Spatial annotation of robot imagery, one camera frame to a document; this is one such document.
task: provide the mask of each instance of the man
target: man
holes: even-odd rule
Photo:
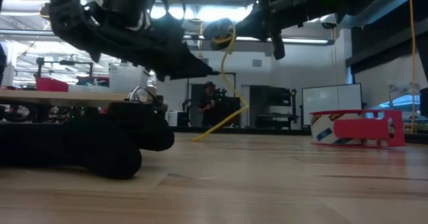
[[[199,113],[203,113],[202,127],[212,127],[218,121],[218,111],[215,104],[216,94],[213,82],[204,85],[205,93],[199,102]]]

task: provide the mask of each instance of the wooden platform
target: wooden platform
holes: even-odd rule
[[[303,136],[177,134],[130,181],[0,170],[0,223],[428,223],[428,148],[311,146]]]
[[[107,107],[111,102],[123,102],[127,94],[91,92],[44,92],[0,90],[0,100],[15,100],[52,106]]]

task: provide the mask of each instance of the whiteboard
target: whiteboard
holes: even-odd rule
[[[361,110],[361,84],[302,89],[303,125],[310,125],[310,113],[327,110]]]

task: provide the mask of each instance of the desk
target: desk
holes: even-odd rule
[[[123,102],[127,94],[94,92],[44,92],[0,90],[0,100],[13,100],[52,106],[107,107],[112,102]]]

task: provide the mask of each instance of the red box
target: red box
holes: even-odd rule
[[[36,78],[35,89],[37,91],[68,92],[68,84],[51,78]]]

